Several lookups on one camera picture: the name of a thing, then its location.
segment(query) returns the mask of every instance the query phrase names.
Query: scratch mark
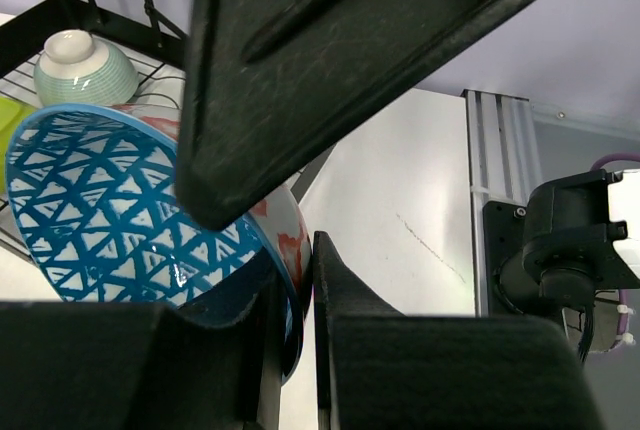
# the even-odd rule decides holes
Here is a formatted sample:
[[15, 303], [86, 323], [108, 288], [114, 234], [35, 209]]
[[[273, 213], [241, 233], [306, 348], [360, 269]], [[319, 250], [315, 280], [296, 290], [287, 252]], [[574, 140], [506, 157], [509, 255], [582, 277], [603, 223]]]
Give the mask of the scratch mark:
[[440, 255], [438, 255], [435, 250], [433, 250], [433, 248], [431, 248], [429, 245], [427, 245], [424, 240], [422, 240], [417, 234], [416, 232], [413, 231], [413, 228], [411, 228], [409, 226], [409, 224], [398, 214], [396, 213], [396, 217], [398, 217], [398, 220], [400, 220], [403, 224], [404, 224], [404, 228], [407, 229], [407, 231], [413, 236], [413, 238], [415, 238], [416, 240], [418, 240], [418, 242], [420, 242], [420, 245], [422, 245], [425, 249], [427, 249], [427, 251], [433, 255], [434, 257], [436, 257], [438, 259], [438, 261], [440, 263], [442, 263], [445, 267], [447, 267], [449, 270], [451, 270], [453, 273], [455, 273], [458, 278], [460, 280], [462, 280], [462, 283], [467, 283], [467, 281], [464, 279], [464, 277], [460, 274], [460, 272], [458, 272], [455, 268], [453, 268], [451, 265], [449, 265], [447, 262], [445, 262], [442, 257]]

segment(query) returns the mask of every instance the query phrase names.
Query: blue patterned bowl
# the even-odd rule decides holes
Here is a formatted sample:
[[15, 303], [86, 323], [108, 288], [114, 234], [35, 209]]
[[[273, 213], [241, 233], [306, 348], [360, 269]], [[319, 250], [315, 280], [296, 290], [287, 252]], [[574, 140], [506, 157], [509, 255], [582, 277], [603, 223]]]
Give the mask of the blue patterned bowl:
[[122, 104], [138, 88], [138, 72], [127, 56], [83, 30], [65, 30], [49, 37], [33, 79], [44, 105]]
[[64, 300], [182, 305], [262, 248], [245, 217], [214, 233], [180, 210], [175, 158], [173, 140], [112, 109], [57, 105], [18, 127], [11, 208]]

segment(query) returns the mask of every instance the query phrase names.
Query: white wall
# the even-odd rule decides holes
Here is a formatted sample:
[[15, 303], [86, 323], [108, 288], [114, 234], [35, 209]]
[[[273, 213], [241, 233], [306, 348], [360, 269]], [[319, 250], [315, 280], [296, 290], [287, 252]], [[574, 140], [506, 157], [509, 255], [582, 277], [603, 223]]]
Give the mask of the white wall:
[[[41, 0], [0, 0], [19, 13]], [[190, 0], [156, 0], [188, 29]], [[142, 0], [98, 0], [144, 21]], [[429, 77], [422, 88], [529, 97], [595, 113], [640, 113], [640, 0], [539, 0]]]

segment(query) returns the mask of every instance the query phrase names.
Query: black plastic part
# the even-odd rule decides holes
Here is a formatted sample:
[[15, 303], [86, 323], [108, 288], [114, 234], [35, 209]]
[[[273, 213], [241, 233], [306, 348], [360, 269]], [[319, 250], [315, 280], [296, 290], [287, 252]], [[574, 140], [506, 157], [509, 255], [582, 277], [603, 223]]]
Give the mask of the black plastic part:
[[277, 430], [286, 297], [270, 262], [178, 311], [0, 304], [2, 428]]
[[178, 199], [221, 229], [534, 0], [194, 0]]
[[489, 315], [528, 314], [562, 325], [562, 308], [540, 298], [540, 286], [522, 266], [524, 218], [518, 205], [489, 201], [482, 210]]
[[602, 430], [573, 351], [537, 318], [404, 317], [314, 238], [321, 430]]
[[540, 280], [540, 297], [557, 302], [563, 307], [583, 311], [593, 306], [596, 296], [595, 282], [589, 268], [576, 262], [558, 262], [548, 268]]
[[176, 68], [184, 67], [182, 40], [164, 33], [158, 40], [151, 27], [108, 10], [98, 8], [96, 12], [82, 0], [45, 0], [0, 26], [0, 77], [40, 52], [51, 35], [70, 28], [95, 33]]
[[547, 182], [527, 204], [522, 241], [523, 265], [536, 281], [561, 262], [588, 265], [596, 289], [640, 288], [640, 280], [613, 248], [626, 237], [624, 223], [609, 221], [605, 170]]

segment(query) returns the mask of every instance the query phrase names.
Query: black cable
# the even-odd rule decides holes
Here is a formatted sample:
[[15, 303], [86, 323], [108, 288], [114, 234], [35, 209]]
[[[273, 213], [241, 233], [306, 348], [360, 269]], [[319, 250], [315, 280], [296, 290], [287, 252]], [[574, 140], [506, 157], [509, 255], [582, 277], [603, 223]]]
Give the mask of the black cable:
[[589, 349], [593, 342], [593, 333], [595, 330], [595, 315], [593, 311], [593, 305], [587, 305], [584, 309], [584, 331], [582, 337], [578, 343], [578, 358], [584, 365], [589, 355]]
[[524, 315], [524, 312], [516, 307], [509, 297], [507, 297], [507, 293], [504, 291], [504, 287], [502, 286], [502, 282], [500, 281], [500, 273], [494, 275], [494, 288], [496, 290], [496, 295], [498, 296], [498, 300], [502, 302], [502, 304], [507, 307], [511, 312], [517, 313], [518, 315]]

